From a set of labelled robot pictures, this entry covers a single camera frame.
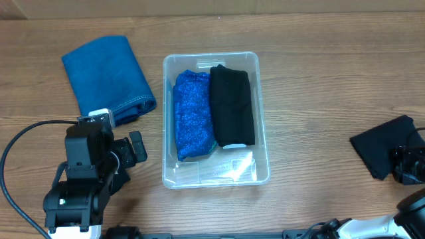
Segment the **sparkly blue cloth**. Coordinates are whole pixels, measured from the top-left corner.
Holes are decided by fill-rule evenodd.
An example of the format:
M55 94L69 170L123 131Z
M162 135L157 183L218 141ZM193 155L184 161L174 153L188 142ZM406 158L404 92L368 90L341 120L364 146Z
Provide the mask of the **sparkly blue cloth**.
M208 155L217 146L210 107L210 74L185 70L173 87L175 143L179 161Z

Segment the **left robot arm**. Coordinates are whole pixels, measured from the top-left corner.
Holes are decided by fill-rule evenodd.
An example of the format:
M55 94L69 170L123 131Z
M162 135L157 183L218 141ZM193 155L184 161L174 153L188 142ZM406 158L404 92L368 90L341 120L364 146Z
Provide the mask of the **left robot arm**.
M100 238L110 197L129 181L127 169L147 160L139 131L115 139L101 123L66 130L67 160L60 164L43 202L51 238Z

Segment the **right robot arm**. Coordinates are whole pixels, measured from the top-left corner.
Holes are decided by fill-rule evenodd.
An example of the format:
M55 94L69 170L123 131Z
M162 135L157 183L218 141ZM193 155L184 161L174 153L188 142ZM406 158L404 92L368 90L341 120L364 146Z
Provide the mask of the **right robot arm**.
M394 150L400 178L424 182L424 148ZM424 239L424 189L406 197L396 206L398 212L370 220L330 220L311 226L302 238L417 238Z

